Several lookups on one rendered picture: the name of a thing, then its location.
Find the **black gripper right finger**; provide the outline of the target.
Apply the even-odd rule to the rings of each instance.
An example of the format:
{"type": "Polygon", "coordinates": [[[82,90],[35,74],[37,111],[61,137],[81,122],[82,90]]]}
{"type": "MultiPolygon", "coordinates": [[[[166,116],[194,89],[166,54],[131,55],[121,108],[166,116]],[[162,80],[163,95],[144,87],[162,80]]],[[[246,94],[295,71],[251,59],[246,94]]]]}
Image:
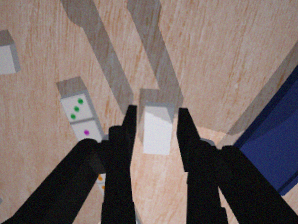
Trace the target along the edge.
{"type": "Polygon", "coordinates": [[[298,215],[239,148],[217,149],[200,138],[188,108],[179,108],[176,135],[188,172],[186,224],[228,224],[219,189],[239,224],[298,224],[298,215]]]}

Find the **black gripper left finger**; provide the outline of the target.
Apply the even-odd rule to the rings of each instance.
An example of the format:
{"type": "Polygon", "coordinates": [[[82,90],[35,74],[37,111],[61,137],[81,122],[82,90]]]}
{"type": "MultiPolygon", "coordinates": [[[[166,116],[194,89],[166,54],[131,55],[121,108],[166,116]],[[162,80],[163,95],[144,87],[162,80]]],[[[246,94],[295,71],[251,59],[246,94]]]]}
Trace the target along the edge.
{"type": "Polygon", "coordinates": [[[105,173],[101,224],[136,224],[130,175],[136,126],[137,105],[129,105],[122,126],[109,127],[101,143],[80,140],[1,224],[72,224],[99,174],[105,173]]]}

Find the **dark blue notebook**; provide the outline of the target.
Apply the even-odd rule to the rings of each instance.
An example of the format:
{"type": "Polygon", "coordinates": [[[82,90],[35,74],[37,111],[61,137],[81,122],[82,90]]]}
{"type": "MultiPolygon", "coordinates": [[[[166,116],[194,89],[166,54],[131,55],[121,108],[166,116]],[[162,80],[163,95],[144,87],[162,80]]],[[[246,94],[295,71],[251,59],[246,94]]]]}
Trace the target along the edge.
{"type": "Polygon", "coordinates": [[[298,65],[233,146],[281,196],[298,183],[298,65]]]}

